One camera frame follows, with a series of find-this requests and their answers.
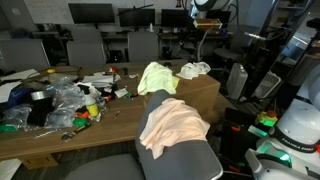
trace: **computer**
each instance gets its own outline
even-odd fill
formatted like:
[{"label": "computer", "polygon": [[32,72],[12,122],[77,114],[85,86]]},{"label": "computer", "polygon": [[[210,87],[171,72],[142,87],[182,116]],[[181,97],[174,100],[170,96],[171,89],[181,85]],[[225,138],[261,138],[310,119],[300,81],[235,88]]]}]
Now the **computer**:
[{"label": "computer", "polygon": [[75,24],[115,22],[112,4],[69,3],[68,5]]},{"label": "computer", "polygon": [[211,11],[208,11],[206,18],[219,19],[223,24],[221,28],[227,28],[230,15],[231,15],[231,11],[211,10]]},{"label": "computer", "polygon": [[119,8],[121,27],[141,27],[155,24],[155,9]]},{"label": "computer", "polygon": [[188,11],[176,9],[161,10],[161,27],[187,27]]}]

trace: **cluttered desk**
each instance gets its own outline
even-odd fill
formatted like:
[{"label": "cluttered desk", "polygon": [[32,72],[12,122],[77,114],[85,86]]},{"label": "cluttered desk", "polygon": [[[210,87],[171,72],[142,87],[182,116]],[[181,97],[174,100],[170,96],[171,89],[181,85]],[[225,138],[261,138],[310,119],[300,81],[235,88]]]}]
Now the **cluttered desk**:
[{"label": "cluttered desk", "polygon": [[[178,73],[186,63],[185,60],[172,61],[170,68],[173,74]],[[147,65],[148,63],[110,64],[110,66],[117,66],[119,70],[121,80],[117,81],[117,88],[125,88],[127,92],[136,93],[141,75]],[[76,68],[75,71],[65,68],[51,69],[56,73],[70,72],[79,75],[80,79],[104,69],[104,67],[82,69],[69,67]],[[43,75],[30,77],[25,81],[35,82],[39,80],[39,77],[42,78]],[[213,110],[219,87],[220,83],[208,75],[200,75],[192,80],[180,78],[174,97],[184,100],[186,104],[196,108],[201,116],[205,116]],[[106,102],[106,111],[101,119],[90,121],[90,127],[79,134],[75,133],[77,135],[74,135],[68,142],[62,140],[62,136],[65,133],[74,132],[77,128],[67,127],[52,133],[48,133],[51,130],[45,128],[27,132],[22,128],[15,132],[1,133],[0,160],[19,158],[30,169],[52,166],[58,164],[55,155],[64,151],[133,140],[149,95],[150,93],[129,98],[115,97]]]}]

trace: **floor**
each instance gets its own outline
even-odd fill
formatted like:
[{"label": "floor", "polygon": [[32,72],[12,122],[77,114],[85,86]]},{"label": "floor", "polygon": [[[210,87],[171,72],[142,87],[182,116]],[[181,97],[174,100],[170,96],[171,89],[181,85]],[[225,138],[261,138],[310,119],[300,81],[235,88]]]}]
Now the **floor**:
[{"label": "floor", "polygon": [[[226,94],[225,83],[227,75],[220,76],[218,72],[209,73],[210,76],[221,82],[220,92]],[[251,103],[239,104],[236,101],[230,100],[230,102],[239,110],[254,114],[257,112],[257,108]],[[221,130],[221,126],[217,126],[215,130]],[[216,153],[219,153],[220,138],[210,136],[210,143]],[[136,155],[135,146],[133,141],[116,143],[110,145],[103,145],[98,147],[86,148],[79,151],[69,151],[62,153],[59,160],[59,165],[55,167],[40,168],[34,170],[28,170],[25,166],[21,165],[12,180],[63,180],[72,170],[85,164],[87,162],[100,159],[103,157],[130,153]],[[234,177],[232,174],[225,174],[222,179],[240,179],[239,176]]]}]

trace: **green light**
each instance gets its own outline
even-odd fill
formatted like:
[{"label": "green light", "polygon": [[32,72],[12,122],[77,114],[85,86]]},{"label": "green light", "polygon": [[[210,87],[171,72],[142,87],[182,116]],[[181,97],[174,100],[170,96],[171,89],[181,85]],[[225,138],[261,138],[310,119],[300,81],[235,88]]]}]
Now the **green light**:
[{"label": "green light", "polygon": [[280,159],[281,159],[282,161],[288,161],[288,162],[290,162],[290,157],[289,157],[288,154],[283,155]]}]

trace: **computer monitor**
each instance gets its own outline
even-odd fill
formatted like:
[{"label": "computer monitor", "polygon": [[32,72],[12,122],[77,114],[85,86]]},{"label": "computer monitor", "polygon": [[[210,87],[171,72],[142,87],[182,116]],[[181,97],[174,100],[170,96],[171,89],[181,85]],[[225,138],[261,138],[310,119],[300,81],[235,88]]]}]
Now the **computer monitor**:
[{"label": "computer monitor", "polygon": [[69,3],[74,23],[114,23],[112,4]]},{"label": "computer monitor", "polygon": [[230,15],[231,15],[231,11],[212,10],[212,11],[208,11],[206,18],[209,18],[209,19],[218,18],[220,22],[223,24],[221,28],[227,28]]},{"label": "computer monitor", "polygon": [[155,9],[119,8],[121,27],[139,27],[155,24]]},{"label": "computer monitor", "polygon": [[187,27],[188,11],[176,9],[161,10],[161,27]]}]

